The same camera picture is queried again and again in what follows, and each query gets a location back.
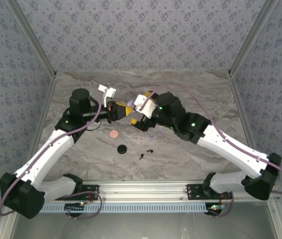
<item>patterned wall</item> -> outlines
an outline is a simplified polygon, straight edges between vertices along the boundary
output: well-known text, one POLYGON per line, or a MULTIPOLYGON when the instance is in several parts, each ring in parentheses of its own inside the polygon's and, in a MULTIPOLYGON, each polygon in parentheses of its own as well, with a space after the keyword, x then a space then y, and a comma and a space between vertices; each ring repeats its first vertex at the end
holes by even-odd
MULTIPOLYGON (((257 148, 282 156, 282 0, 235 79, 257 148)), ((282 190, 282 176, 279 185, 282 190)))
POLYGON ((26 161, 50 76, 0 0, 0 177, 26 161))
POLYGON ((264 0, 18 0, 56 71, 229 69, 264 0))

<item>black cap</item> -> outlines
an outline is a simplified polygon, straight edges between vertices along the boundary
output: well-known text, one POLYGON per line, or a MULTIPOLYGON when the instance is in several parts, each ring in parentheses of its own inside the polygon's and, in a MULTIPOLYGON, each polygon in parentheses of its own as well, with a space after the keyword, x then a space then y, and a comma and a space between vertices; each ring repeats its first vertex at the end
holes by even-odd
POLYGON ((127 147, 124 144, 118 146, 118 153, 125 153, 127 151, 127 147))

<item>pink disc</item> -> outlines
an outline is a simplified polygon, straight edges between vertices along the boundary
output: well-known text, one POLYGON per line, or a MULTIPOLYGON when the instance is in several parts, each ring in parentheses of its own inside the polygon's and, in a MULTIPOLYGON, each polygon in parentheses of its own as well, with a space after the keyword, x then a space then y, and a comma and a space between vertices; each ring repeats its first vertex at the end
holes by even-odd
POLYGON ((110 138, 118 138, 119 132, 116 131, 116 130, 112 130, 112 131, 110 131, 109 136, 110 136, 110 138))

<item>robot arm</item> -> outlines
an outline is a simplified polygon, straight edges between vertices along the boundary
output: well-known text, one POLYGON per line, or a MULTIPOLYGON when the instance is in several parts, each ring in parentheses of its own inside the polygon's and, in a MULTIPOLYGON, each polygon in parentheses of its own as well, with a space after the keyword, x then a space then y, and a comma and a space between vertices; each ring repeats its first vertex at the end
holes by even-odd
MULTIPOLYGON (((104 92, 104 106, 101 107, 96 122, 106 120, 111 123, 132 112, 133 108, 123 103, 106 102, 107 97, 114 96, 114 89, 100 86, 99 90, 104 92)), ((86 89, 74 90, 69 99, 69 105, 70 107, 64 112, 55 130, 41 149, 14 174, 5 173, 0 179, 0 191, 3 197, 11 184, 21 177, 9 192, 4 205, 29 219, 39 213, 44 203, 82 191, 82 180, 71 174, 66 174, 52 182, 43 182, 59 157, 77 142, 86 129, 63 136, 55 143, 52 142, 61 135, 86 125, 96 115, 99 106, 86 89)))
POLYGON ((165 126, 173 130, 181 139, 208 148, 242 169, 242 172, 238 173, 209 174, 204 182, 205 194, 245 190, 260 200, 269 198, 278 175, 277 169, 234 148, 226 140, 231 141, 244 151, 278 166, 281 163, 279 155, 258 152, 225 133, 223 133, 224 139, 209 119, 196 113, 186 112, 179 98, 170 92, 161 95, 154 94, 141 110, 145 100, 146 96, 139 95, 134 103, 135 110, 144 115, 141 121, 132 120, 134 127, 147 131, 150 127, 155 127, 156 124, 165 126))

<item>marble surface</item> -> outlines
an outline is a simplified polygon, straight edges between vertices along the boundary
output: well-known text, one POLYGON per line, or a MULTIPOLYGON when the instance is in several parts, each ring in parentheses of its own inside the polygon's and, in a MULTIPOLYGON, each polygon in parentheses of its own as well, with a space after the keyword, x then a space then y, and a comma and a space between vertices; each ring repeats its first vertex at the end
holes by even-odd
MULTIPOLYGON (((69 105, 69 97, 76 88, 86 88, 96 99, 95 84, 117 89, 114 100, 127 103, 138 94, 156 89, 162 83, 179 83, 194 93, 209 111, 219 127, 230 136, 246 143, 243 127, 224 72, 192 71, 110 71, 58 73, 56 88, 42 132, 40 145, 48 139, 54 126, 69 105)), ((178 96, 189 112, 204 115, 203 110, 186 93, 175 87, 171 91, 178 96)), ((141 132, 130 125, 131 118, 141 118, 133 113, 120 121, 108 124, 92 132, 84 133, 78 142, 67 150, 47 174, 47 180, 72 173, 83 179, 204 179, 210 172, 235 172, 235 165, 209 149, 180 140, 170 129, 157 125, 148 132, 141 132), (109 132, 119 131, 117 139, 109 132), (117 147, 125 144, 125 154, 118 154, 117 147)))

